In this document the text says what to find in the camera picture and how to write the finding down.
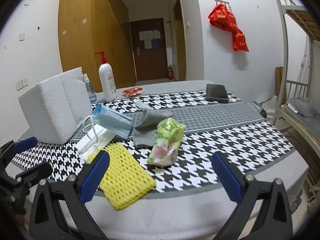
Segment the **mask ear loop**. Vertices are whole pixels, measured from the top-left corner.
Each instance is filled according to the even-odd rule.
[[[90,118],[90,120],[91,120],[91,124],[89,124],[89,125],[87,125],[86,127],[84,127],[85,121],[87,121],[89,118]],[[89,136],[88,131],[85,129],[85,128],[87,128],[87,127],[90,126],[90,125],[92,126],[92,130],[93,130],[93,132],[94,132],[94,135],[96,136],[97,142],[94,142],[94,141],[93,141],[93,139]],[[82,122],[82,131],[86,134],[86,136],[88,136],[88,138],[89,138],[93,143],[98,143],[98,136],[97,136],[96,130],[95,130],[95,128],[94,128],[94,123],[93,123],[92,115],[87,116],[87,117],[83,120],[83,122]]]

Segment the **fire extinguisher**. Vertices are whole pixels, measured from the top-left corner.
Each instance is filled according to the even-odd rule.
[[[173,80],[173,79],[174,79],[174,76],[173,76],[173,67],[172,67],[172,65],[170,65],[170,66],[168,67],[168,79],[170,79],[170,80]]]

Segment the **light switch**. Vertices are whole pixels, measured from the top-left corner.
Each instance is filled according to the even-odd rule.
[[[20,89],[22,89],[22,82],[21,82],[21,80],[16,83],[16,89],[17,89],[17,91],[20,90]]]
[[[25,33],[20,33],[19,41],[24,41],[25,39],[26,39],[26,34]]]
[[[21,82],[22,82],[22,87],[23,88],[26,87],[27,85],[29,85],[29,82],[28,82],[27,78],[22,79]]]

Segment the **smartphone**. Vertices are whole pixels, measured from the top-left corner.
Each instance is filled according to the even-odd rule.
[[[207,101],[217,101],[219,103],[228,103],[229,98],[226,88],[223,85],[207,84],[206,97]]]

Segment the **white foam box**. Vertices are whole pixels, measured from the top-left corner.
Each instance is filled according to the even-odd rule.
[[[92,114],[81,67],[38,83],[19,102],[37,140],[43,143],[65,144]]]

